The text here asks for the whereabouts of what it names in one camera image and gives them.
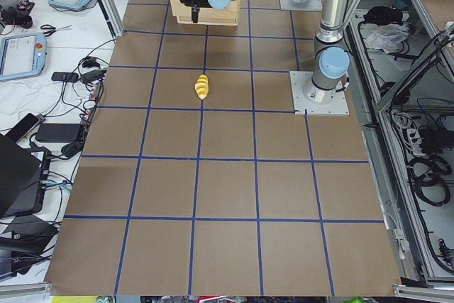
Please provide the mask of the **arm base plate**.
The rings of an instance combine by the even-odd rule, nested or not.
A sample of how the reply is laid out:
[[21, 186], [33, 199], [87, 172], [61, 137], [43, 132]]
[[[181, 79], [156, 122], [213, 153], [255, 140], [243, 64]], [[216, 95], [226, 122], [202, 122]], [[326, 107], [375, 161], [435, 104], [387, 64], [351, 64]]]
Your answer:
[[315, 11], [322, 10], [321, 0], [279, 0], [280, 8], [288, 11]]
[[312, 82], [313, 72], [291, 71], [290, 84], [296, 115], [348, 116], [348, 104], [343, 91], [343, 83], [338, 81], [336, 88], [321, 90]]

